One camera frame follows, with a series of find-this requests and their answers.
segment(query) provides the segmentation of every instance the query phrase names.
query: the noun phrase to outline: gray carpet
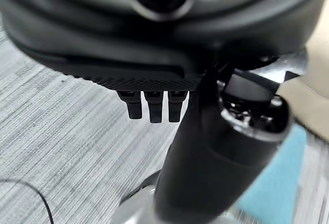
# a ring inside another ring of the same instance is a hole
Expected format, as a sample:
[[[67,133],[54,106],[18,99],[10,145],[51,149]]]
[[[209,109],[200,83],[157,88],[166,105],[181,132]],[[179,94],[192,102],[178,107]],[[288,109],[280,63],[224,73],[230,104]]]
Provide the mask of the gray carpet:
[[[55,223],[109,223],[120,198],[159,169],[177,124],[128,119],[116,93],[24,56],[0,28],[0,177],[46,196]],[[295,224],[328,223],[328,146],[309,135]],[[0,223],[49,223],[31,190],[0,184]]]

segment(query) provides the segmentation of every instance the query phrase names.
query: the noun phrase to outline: black plastic housing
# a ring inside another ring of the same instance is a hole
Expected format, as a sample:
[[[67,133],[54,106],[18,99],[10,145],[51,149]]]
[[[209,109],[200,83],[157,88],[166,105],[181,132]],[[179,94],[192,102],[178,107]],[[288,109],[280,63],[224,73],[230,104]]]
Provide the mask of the black plastic housing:
[[[10,38],[54,70],[119,91],[184,91],[196,90],[227,46],[252,68],[259,57],[303,47],[323,1],[255,0],[168,23],[76,0],[0,0],[0,9]]]

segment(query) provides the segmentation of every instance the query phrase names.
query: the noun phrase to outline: teal cushion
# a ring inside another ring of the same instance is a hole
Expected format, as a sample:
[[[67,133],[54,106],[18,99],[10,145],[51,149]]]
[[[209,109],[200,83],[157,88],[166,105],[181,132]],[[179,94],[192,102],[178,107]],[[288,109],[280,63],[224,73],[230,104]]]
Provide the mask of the teal cushion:
[[[236,207],[262,224],[291,224],[305,145],[305,130],[294,125],[270,165]]]

